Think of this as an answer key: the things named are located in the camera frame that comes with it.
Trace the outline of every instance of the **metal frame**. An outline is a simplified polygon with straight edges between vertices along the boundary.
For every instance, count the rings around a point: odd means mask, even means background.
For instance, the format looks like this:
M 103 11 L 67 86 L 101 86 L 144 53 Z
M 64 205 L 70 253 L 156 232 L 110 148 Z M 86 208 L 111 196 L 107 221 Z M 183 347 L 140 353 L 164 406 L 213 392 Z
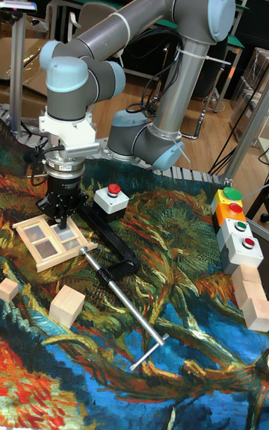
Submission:
M 259 132 L 262 122 L 269 110 L 269 82 L 267 82 L 265 91 L 256 106 L 256 110 L 235 149 L 231 161 L 228 164 L 224 174 L 220 178 L 220 182 L 224 183 L 227 180 L 232 180 L 247 153 L 248 148 L 253 142 L 255 136 Z
M 11 70 L 10 77 L 10 128 L 20 138 L 22 115 L 22 70 L 25 43 L 26 15 L 15 22 L 12 28 Z
M 232 67 L 230 69 L 229 75 L 228 75 L 228 77 L 227 77 L 227 79 L 225 81 L 225 84 L 223 85 L 223 88 L 222 88 L 221 92 L 220 92 L 219 98 L 218 98 L 216 106 L 214 108 L 214 113 L 219 113 L 220 112 L 219 109 L 220 109 L 221 103 L 222 103 L 223 98 L 225 96 L 225 93 L 226 93 L 226 91 L 228 89 L 229 83 L 232 80 L 232 76 L 235 73 L 235 69 L 236 69 L 236 67 L 238 65 L 238 62 L 239 62 L 239 59 L 241 57 L 241 54 L 242 54 L 243 50 L 244 50 L 244 47 L 242 48 L 242 47 L 239 47 L 239 46 L 237 47 L 237 46 L 233 46 L 233 45 L 228 45 L 227 46 L 227 51 L 226 51 L 226 55 L 225 55 L 224 60 L 226 59 L 228 51 L 231 51 L 231 52 L 235 53 L 235 59 L 232 62 Z
M 197 122 L 197 126 L 196 126 L 196 129 L 195 129 L 194 135 L 182 133 L 183 137 L 189 138 L 190 140 L 196 140 L 198 138 L 199 133 L 200 133 L 200 129 L 201 129 L 201 126 L 202 126 L 203 119 L 205 118 L 205 112 L 207 111 L 207 108 L 208 108 L 208 105 L 210 103 L 211 97 L 212 97 L 212 95 L 213 95 L 213 93 L 215 91 L 218 79 L 219 79 L 220 74 L 221 74 L 221 72 L 223 70 L 224 70 L 224 68 L 222 68 L 222 67 L 219 69 L 219 71 L 217 73 L 217 77 L 216 77 L 216 79 L 214 81 L 214 85 L 212 87 L 212 90 L 211 90 L 211 92 L 209 93 L 209 95 L 205 99 L 205 104 L 204 104 L 204 107 L 202 109 L 202 113 L 200 114 L 199 120 Z

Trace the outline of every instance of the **emergency stop button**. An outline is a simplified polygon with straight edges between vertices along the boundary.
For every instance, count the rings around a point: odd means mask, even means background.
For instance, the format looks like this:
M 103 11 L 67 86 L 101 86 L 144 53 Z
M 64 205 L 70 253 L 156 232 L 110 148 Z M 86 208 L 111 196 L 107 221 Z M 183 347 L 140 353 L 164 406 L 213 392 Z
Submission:
M 229 209 L 232 213 L 239 214 L 243 211 L 243 208 L 240 205 L 237 205 L 236 203 L 231 203 L 229 205 Z
M 108 185 L 108 195 L 111 198 L 116 198 L 120 192 L 120 186 L 118 184 L 109 184 Z

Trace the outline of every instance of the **cable tie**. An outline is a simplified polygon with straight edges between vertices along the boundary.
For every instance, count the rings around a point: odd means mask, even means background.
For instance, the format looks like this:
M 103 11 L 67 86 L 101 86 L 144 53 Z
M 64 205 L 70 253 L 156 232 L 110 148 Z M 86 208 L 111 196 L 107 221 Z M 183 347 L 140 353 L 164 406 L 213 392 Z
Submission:
M 232 65 L 231 62 L 226 62 L 225 60 L 221 60 L 219 58 L 209 57 L 209 55 L 202 57 L 201 55 L 192 54 L 191 52 L 187 52 L 187 50 L 181 50 L 181 49 L 180 49 L 180 52 L 182 54 L 188 55 L 189 57 L 203 58 L 204 60 L 212 60 L 213 62 L 224 63 L 225 65 Z

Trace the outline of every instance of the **wooden cube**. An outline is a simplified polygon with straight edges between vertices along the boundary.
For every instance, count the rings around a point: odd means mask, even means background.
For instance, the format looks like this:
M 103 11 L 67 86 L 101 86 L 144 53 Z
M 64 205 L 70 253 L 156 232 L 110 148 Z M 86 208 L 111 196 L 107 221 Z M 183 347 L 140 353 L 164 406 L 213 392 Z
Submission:
M 85 296 L 77 290 L 63 286 L 49 308 L 49 319 L 70 328 L 82 310 Z
M 248 299 L 242 306 L 247 328 L 251 331 L 269 331 L 269 301 Z
M 235 298 L 239 309 L 248 299 L 267 301 L 267 297 L 260 282 L 238 281 L 235 282 Z
M 0 284 L 0 299 L 5 302 L 11 302 L 15 295 L 18 293 L 19 285 L 11 281 L 11 279 L 4 279 Z
M 259 282 L 260 284 L 262 282 L 258 269 L 246 264 L 239 264 L 232 274 L 232 283 L 234 286 L 241 281 Z

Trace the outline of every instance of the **black bracket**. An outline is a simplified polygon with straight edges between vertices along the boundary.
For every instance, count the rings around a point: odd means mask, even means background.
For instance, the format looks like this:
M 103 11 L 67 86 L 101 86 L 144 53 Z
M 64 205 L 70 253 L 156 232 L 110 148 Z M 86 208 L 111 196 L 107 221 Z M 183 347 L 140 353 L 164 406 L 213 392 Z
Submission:
M 91 206 L 84 203 L 77 210 L 77 213 L 120 259 L 120 262 L 106 267 L 113 281 L 118 281 L 122 277 L 134 274 L 139 270 L 140 260 L 110 225 L 104 221 L 98 210 L 92 209 Z

